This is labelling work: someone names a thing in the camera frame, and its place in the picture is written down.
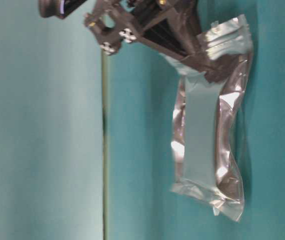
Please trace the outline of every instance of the crinkled foil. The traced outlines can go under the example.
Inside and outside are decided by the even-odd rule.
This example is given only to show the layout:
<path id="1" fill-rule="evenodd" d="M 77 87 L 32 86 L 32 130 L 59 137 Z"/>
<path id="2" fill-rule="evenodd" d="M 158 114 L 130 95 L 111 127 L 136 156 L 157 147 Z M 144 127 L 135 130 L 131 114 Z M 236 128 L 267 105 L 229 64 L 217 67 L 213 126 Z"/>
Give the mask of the crinkled foil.
<path id="1" fill-rule="evenodd" d="M 215 215 L 221 212 L 238 222 L 245 199 L 231 138 L 251 67 L 251 34 L 245 16 L 240 15 L 214 23 L 197 39 L 202 47 L 199 61 L 212 63 L 210 74 L 166 57 L 181 76 L 172 115 L 172 191 L 204 202 Z"/>

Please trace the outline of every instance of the black 3d-printed bracket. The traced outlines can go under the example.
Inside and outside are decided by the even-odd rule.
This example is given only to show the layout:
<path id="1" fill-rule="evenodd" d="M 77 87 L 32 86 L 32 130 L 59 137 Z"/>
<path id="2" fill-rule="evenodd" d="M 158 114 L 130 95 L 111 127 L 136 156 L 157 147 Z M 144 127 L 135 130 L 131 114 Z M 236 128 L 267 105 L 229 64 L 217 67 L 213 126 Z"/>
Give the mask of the black 3d-printed bracket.
<path id="1" fill-rule="evenodd" d="M 40 15 L 64 19 L 85 1 L 39 0 Z M 215 82 L 216 70 L 223 69 L 225 58 L 229 57 L 214 62 L 201 50 L 197 39 L 201 33 L 197 3 L 198 0 L 127 0 L 124 7 L 121 0 L 97 0 L 92 13 L 85 15 L 84 25 L 107 55 L 116 54 L 123 41 L 140 42 L 199 72 L 206 72 L 207 76 L 212 75 L 210 81 Z M 104 15 L 114 21 L 113 27 L 105 25 Z"/>

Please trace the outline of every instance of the teal background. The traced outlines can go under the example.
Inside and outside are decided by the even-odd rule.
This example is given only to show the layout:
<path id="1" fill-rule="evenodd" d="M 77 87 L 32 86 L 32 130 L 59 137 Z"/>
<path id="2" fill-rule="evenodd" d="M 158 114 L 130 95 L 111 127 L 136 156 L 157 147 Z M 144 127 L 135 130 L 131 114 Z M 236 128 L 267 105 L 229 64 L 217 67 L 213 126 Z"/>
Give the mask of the teal background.
<path id="1" fill-rule="evenodd" d="M 199 0 L 199 12 L 204 30 L 246 14 L 252 32 L 242 220 L 169 191 L 178 76 L 154 50 L 123 44 L 106 63 L 109 240 L 285 239 L 285 1 Z"/>
<path id="2" fill-rule="evenodd" d="M 93 4 L 60 21 L 36 0 L 0 1 L 0 240 L 103 239 Z"/>

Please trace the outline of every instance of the plastic pouch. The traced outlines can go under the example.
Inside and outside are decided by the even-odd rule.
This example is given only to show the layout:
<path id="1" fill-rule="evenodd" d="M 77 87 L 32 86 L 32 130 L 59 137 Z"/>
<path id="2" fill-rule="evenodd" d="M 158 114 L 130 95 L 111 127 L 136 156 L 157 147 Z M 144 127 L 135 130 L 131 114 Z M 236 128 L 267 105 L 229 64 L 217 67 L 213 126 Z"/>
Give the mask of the plastic pouch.
<path id="1" fill-rule="evenodd" d="M 173 111 L 172 191 L 206 203 L 215 215 L 221 212 L 238 222 L 245 199 L 231 138 L 251 67 L 251 34 L 245 16 L 240 15 L 214 23 L 197 38 L 202 50 L 199 61 L 212 66 L 210 74 L 166 57 L 180 74 Z"/>

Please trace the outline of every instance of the aluminum packet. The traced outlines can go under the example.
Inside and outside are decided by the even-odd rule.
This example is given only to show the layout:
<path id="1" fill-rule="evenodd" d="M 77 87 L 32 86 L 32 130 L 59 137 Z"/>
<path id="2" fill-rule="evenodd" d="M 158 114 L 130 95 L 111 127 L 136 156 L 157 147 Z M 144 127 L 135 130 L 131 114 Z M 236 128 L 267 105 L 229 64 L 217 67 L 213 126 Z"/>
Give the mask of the aluminum packet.
<path id="1" fill-rule="evenodd" d="M 173 111 L 172 191 L 193 197 L 238 222 L 245 206 L 242 176 L 232 151 L 233 123 L 241 106 L 253 56 L 244 15 L 197 36 L 199 62 L 210 74 L 165 58 L 180 75 Z"/>

